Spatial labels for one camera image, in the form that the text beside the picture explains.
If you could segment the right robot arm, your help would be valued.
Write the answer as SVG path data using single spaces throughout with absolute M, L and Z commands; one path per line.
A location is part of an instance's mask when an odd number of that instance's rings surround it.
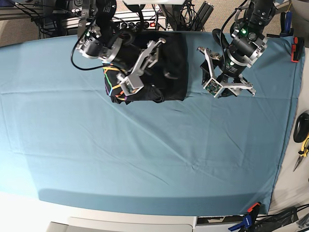
M 102 61 L 100 68 L 115 68 L 121 84 L 141 85 L 143 75 L 177 80 L 181 71 L 172 52 L 176 36 L 163 31 L 147 30 L 139 6 L 134 6 L 140 23 L 133 29 L 119 28 L 112 21 L 113 0 L 85 0 L 79 21 L 79 38 L 72 52 Z

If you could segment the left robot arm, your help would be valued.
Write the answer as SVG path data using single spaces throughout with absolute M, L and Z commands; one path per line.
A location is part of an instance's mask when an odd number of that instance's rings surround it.
M 272 0 L 245 0 L 220 29 L 214 29 L 212 36 L 220 46 L 222 55 L 213 61 L 213 68 L 221 74 L 215 80 L 240 79 L 239 75 L 250 68 L 267 47 L 263 30 L 275 15 Z

